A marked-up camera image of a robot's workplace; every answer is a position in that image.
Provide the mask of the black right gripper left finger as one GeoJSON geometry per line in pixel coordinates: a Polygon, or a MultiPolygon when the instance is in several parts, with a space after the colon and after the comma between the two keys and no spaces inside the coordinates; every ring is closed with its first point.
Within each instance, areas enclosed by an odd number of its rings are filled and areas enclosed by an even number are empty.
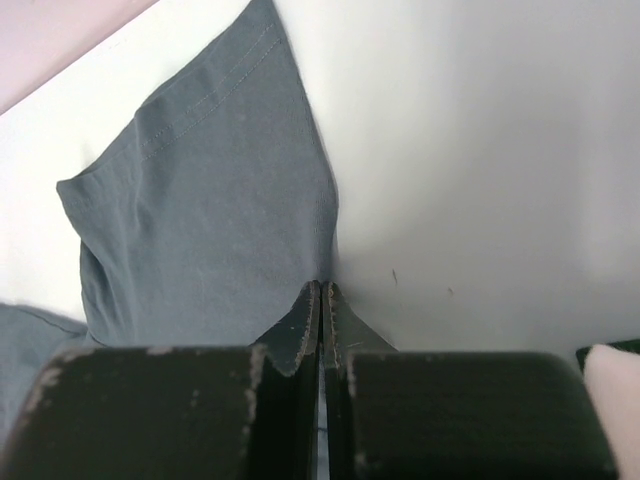
{"type": "Polygon", "coordinates": [[[320,286],[247,347],[80,349],[51,360],[5,479],[312,479],[320,286]]]}

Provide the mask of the grey blue t shirt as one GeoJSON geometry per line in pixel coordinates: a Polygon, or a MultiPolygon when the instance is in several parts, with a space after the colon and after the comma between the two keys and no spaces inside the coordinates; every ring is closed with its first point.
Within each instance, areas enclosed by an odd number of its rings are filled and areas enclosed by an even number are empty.
{"type": "Polygon", "coordinates": [[[331,270],[329,164],[275,5],[252,1],[57,193],[86,319],[1,308],[1,429],[76,347],[247,345],[331,270]]]}

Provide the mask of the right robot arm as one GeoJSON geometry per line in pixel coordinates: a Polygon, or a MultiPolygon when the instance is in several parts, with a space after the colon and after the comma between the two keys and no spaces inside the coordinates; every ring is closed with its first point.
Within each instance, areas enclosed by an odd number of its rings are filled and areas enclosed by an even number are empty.
{"type": "Polygon", "coordinates": [[[639,345],[401,352],[334,283],[248,346],[74,347],[47,361],[5,479],[635,479],[639,345]]]}

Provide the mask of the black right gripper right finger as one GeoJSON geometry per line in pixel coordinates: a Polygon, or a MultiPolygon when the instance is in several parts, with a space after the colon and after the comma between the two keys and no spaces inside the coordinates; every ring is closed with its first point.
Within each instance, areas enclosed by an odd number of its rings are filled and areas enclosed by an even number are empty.
{"type": "Polygon", "coordinates": [[[332,479],[615,479],[579,375],[542,352],[401,352],[322,288],[332,479]]]}

